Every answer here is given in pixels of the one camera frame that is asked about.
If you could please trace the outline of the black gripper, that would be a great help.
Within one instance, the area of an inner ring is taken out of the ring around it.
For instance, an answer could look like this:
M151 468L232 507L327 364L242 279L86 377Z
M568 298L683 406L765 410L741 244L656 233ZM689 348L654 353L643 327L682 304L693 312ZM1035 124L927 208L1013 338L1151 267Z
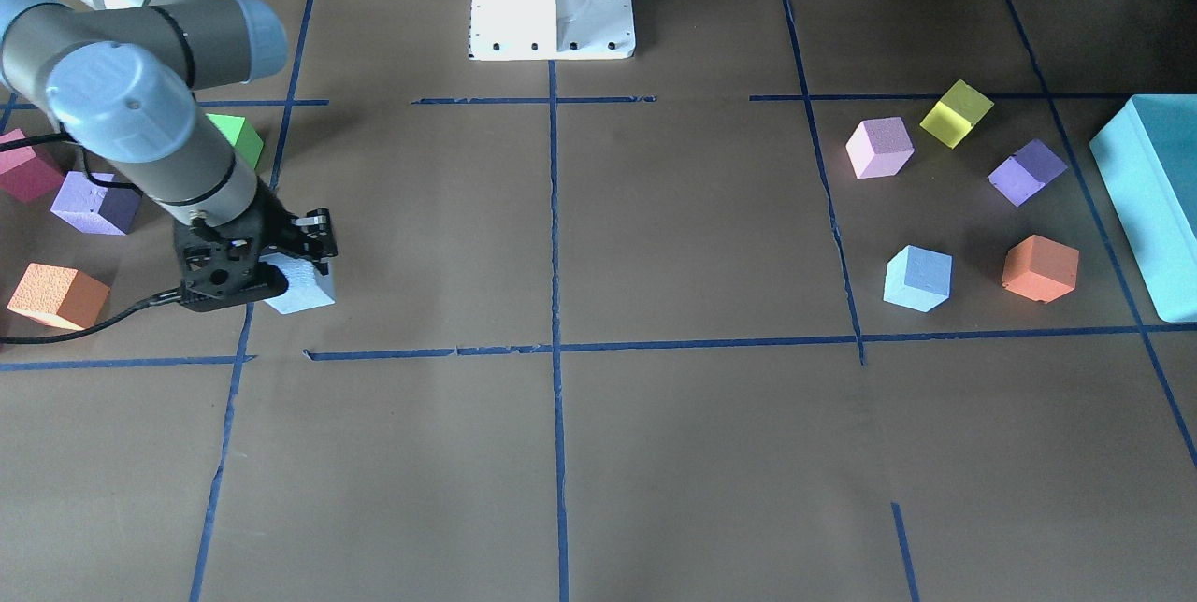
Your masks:
M192 226L177 226L174 245L180 304L193 312L239 308L285 293L288 282L282 270L262 261L269 250L311 262L340 253L330 209L294 215L268 188L257 188L248 208L221 226L198 219Z

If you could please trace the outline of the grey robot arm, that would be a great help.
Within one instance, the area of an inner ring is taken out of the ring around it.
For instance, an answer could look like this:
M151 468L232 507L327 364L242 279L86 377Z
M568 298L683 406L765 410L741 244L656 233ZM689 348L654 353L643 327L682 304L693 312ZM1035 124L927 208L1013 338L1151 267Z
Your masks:
M195 99L279 73L281 18L262 0L79 1L4 0L4 86L171 215L180 303L212 311L329 282L329 211L285 209Z

